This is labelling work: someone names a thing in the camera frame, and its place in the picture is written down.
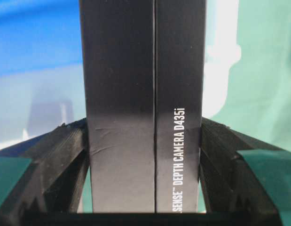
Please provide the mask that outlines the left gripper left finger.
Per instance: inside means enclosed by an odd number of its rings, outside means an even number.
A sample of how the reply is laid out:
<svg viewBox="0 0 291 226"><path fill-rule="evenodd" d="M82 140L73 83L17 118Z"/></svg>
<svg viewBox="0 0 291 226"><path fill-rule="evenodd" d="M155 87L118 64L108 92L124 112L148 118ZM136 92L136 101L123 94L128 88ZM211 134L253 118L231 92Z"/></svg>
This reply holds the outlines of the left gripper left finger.
<svg viewBox="0 0 291 226"><path fill-rule="evenodd" d="M87 122L0 150L0 226L23 226L25 215L76 213L89 167Z"/></svg>

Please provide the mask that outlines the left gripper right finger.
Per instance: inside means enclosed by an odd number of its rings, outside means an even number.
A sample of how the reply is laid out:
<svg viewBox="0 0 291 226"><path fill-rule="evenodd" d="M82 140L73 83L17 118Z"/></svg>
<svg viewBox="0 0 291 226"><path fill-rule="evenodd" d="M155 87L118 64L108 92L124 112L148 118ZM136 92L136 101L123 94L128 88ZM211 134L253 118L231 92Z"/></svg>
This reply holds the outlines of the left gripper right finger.
<svg viewBox="0 0 291 226"><path fill-rule="evenodd" d="M204 118L200 181L209 224L291 226L291 152Z"/></svg>

